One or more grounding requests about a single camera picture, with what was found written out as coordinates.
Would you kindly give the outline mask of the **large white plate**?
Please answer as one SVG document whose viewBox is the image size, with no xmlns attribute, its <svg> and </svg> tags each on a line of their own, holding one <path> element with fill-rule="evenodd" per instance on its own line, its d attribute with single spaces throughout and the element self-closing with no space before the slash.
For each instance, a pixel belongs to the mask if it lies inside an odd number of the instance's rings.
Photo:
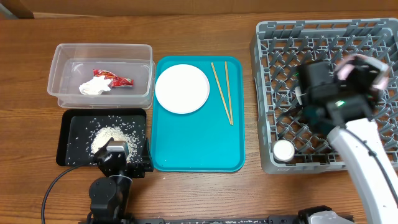
<svg viewBox="0 0 398 224">
<path fill-rule="evenodd" d="M 155 83 L 159 104 L 175 114 L 199 110 L 210 95 L 210 83 L 205 73 L 189 64 L 177 64 L 165 69 Z"/>
</svg>

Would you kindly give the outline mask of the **white cup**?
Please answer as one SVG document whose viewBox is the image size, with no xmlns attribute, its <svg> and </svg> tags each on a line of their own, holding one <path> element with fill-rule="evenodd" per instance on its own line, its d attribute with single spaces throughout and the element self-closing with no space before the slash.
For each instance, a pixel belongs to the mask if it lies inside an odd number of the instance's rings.
<svg viewBox="0 0 398 224">
<path fill-rule="evenodd" d="M 272 145 L 273 157 L 278 162 L 290 162 L 294 158 L 294 145 L 288 140 L 278 140 Z"/>
</svg>

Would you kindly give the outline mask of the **red snack wrapper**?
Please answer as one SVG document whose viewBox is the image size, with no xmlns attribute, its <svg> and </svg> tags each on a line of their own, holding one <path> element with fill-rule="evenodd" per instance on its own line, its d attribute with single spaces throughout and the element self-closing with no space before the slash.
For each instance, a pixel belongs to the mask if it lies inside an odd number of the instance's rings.
<svg viewBox="0 0 398 224">
<path fill-rule="evenodd" d="M 107 70 L 93 70 L 93 75 L 95 77 L 103 77 L 105 80 L 110 80 L 109 87 L 132 87 L 134 86 L 134 80 L 129 78 L 119 77 L 114 73 Z"/>
</svg>

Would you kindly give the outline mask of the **white napkin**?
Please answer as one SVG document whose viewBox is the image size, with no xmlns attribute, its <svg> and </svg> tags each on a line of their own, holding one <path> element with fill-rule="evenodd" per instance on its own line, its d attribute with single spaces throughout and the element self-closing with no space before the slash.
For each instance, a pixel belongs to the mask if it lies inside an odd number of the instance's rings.
<svg viewBox="0 0 398 224">
<path fill-rule="evenodd" d="M 100 95 L 104 91 L 110 91 L 108 86 L 110 80 L 105 80 L 103 77 L 93 77 L 90 81 L 79 86 L 79 91 L 83 95 Z"/>
</svg>

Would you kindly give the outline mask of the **wooden chopstick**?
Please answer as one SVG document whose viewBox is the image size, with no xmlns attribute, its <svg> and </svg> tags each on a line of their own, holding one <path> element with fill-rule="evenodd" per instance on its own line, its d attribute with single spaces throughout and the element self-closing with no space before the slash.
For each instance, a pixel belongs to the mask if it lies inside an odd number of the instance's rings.
<svg viewBox="0 0 398 224">
<path fill-rule="evenodd" d="M 231 101 L 231 92 L 230 92 L 230 84 L 229 84 L 229 73 L 228 73 L 228 63 L 227 61 L 224 62 L 225 74 L 226 74 L 226 84 L 227 84 L 227 91 L 228 91 L 228 102 L 229 102 L 229 118 L 230 123 L 233 126 L 233 107 Z"/>
<path fill-rule="evenodd" d="M 213 62 L 211 62 L 211 67 L 212 67 L 212 70 L 213 70 L 213 74 L 214 74 L 214 77 L 215 77 L 215 80 L 216 80 L 216 84 L 218 86 L 220 97 L 221 97 L 221 100 L 222 100 L 222 103 L 223 103 L 223 107 L 224 107 L 224 110 L 226 112 L 226 116 L 228 118 L 229 124 L 233 125 L 232 122 L 231 122 L 231 118 L 230 118 L 229 111 L 228 111 L 227 106 L 226 106 L 226 101 L 225 101 L 225 98 L 224 98 L 224 94 L 223 94 L 223 91 L 221 89 L 220 81 L 218 79 L 218 75 L 217 75 L 217 72 L 216 72 L 216 69 L 215 69 L 215 65 L 214 65 Z"/>
</svg>

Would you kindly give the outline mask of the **grey bowl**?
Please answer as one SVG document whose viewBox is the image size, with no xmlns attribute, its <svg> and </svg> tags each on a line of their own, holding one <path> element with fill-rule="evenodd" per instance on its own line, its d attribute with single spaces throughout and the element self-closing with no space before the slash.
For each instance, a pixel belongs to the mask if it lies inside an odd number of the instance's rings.
<svg viewBox="0 0 398 224">
<path fill-rule="evenodd" d="M 300 86 L 297 86 L 295 88 L 295 96 L 296 99 L 301 106 L 306 106 L 307 105 L 307 94 L 302 91 Z"/>
</svg>

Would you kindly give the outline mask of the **pile of rice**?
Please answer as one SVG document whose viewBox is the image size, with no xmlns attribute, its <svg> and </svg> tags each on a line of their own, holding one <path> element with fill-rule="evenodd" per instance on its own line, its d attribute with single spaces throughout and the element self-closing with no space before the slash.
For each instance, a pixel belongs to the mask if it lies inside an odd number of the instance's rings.
<svg viewBox="0 0 398 224">
<path fill-rule="evenodd" d="M 75 116 L 70 123 L 65 164 L 90 161 L 110 139 L 126 141 L 127 162 L 137 162 L 146 140 L 146 117 L 139 115 Z"/>
</svg>

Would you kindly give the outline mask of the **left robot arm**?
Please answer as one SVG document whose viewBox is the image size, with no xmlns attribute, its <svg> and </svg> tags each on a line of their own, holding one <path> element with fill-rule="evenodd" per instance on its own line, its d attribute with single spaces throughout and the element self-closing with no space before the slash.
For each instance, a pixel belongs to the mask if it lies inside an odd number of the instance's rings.
<svg viewBox="0 0 398 224">
<path fill-rule="evenodd" d="M 154 170 L 149 142 L 141 150 L 142 160 L 135 164 L 127 162 L 127 142 L 108 142 L 94 154 L 94 162 L 104 174 L 96 179 L 89 189 L 91 215 L 88 223 L 135 223 L 132 214 L 126 211 L 133 179 L 145 177 Z"/>
</svg>

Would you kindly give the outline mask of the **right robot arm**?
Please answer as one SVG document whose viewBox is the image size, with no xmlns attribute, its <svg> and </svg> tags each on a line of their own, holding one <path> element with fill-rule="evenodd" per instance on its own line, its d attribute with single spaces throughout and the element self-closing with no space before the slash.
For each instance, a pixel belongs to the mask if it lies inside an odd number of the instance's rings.
<svg viewBox="0 0 398 224">
<path fill-rule="evenodd" d="M 334 70 L 322 60 L 296 68 L 302 116 L 345 162 L 369 223 L 397 223 L 397 174 L 374 118 L 389 70 L 361 54 L 346 57 Z"/>
</svg>

